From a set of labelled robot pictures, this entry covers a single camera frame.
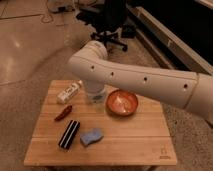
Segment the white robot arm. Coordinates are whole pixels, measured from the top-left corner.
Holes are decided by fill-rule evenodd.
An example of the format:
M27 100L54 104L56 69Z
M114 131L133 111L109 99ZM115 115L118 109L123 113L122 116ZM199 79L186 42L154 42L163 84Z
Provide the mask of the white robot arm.
M127 65L107 60L105 46L89 41L68 60L91 96L106 85L157 100L196 114L213 125L213 76L191 71Z

